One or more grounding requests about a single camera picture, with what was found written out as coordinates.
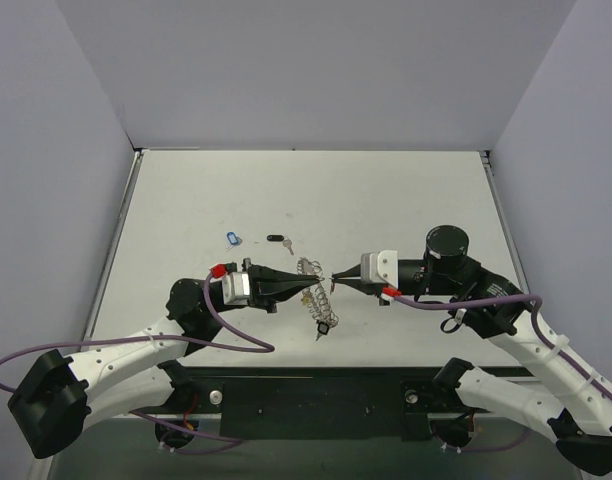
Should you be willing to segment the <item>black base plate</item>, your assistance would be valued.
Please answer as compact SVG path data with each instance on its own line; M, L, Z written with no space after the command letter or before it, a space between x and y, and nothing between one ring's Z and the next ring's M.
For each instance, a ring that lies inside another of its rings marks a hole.
M242 440L472 438L474 411L436 387L436 367L191 367L149 414L210 415Z

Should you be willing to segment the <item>blue tag key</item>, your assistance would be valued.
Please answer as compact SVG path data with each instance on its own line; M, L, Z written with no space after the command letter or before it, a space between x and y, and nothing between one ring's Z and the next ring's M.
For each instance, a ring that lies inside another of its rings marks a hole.
M226 239L228 242L228 250L240 246L242 244L242 239L233 231L229 231L226 234Z

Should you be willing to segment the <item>black tag on keyring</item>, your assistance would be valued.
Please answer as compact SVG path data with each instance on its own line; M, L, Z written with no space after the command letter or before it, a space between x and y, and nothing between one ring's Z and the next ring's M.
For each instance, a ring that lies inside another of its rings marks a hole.
M326 336L328 334L329 330L330 330L330 326L328 324L323 323L323 322L319 322L317 324L316 339L319 340L323 336Z

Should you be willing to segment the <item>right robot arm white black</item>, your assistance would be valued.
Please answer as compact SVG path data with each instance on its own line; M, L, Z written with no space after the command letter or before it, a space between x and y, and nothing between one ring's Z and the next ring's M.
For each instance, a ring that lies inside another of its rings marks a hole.
M578 469L612 473L612 383L547 324L540 296L485 269L469 257L469 244L461 228L440 225L428 232L422 259L401 259L395 250L365 253L332 281L383 304L447 312L457 326L512 356L545 389L531 390L452 358L433 380L439 406L462 403L498 414L553 442Z

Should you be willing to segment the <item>black tag key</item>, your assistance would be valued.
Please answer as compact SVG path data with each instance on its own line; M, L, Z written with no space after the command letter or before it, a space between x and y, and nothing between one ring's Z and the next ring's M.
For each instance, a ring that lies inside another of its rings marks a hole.
M269 234L266 236L266 240L270 243L281 244L291 256L295 255L293 250L293 242L289 237L281 234Z

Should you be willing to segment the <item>metal keyring disc with rings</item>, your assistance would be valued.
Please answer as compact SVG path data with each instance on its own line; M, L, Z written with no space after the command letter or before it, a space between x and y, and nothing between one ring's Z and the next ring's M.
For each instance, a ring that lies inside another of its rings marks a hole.
M304 306L308 308L312 319L315 321L316 332L317 324L323 322L330 326L329 334L330 331L338 325L339 317L333 311L329 296L324 288L323 281L325 277L320 263L318 261L311 261L306 257L301 257L297 261L297 273L317 275L320 278L320 282L317 285L302 291L302 297L306 296L310 300L310 302Z

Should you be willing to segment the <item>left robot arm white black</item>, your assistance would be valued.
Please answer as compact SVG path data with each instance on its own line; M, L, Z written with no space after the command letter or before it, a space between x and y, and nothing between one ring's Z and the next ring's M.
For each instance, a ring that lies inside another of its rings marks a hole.
M252 263L218 264L204 280L182 278L171 287L166 315L135 334L83 342L70 355L57 344L37 347L39 356L13 389L8 409L37 459L61 452L100 420L144 407L181 411L192 388L178 361L217 347L221 330L249 341L247 353L275 349L221 313L250 307L272 314L318 281Z

